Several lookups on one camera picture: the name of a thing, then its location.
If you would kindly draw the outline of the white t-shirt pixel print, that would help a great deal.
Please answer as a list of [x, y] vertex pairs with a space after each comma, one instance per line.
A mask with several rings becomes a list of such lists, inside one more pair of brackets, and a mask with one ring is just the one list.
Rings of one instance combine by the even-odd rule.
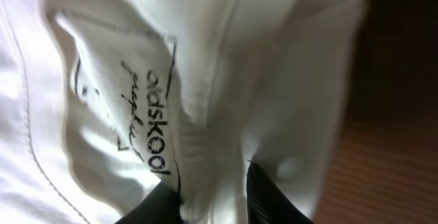
[[258, 164], [313, 218], [368, 0], [1, 0], [1, 222], [116, 223], [160, 182], [248, 223]]

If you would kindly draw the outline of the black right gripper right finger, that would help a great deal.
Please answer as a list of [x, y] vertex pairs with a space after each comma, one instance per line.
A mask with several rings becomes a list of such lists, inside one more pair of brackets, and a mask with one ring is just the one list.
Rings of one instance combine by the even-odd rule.
[[249, 224], [313, 224], [254, 162], [248, 168], [246, 194]]

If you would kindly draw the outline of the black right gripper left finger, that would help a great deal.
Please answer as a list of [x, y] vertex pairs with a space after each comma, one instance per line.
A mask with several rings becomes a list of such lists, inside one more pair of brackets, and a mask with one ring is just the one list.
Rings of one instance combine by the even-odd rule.
[[132, 211], [116, 224], [183, 224], [179, 193], [160, 182]]

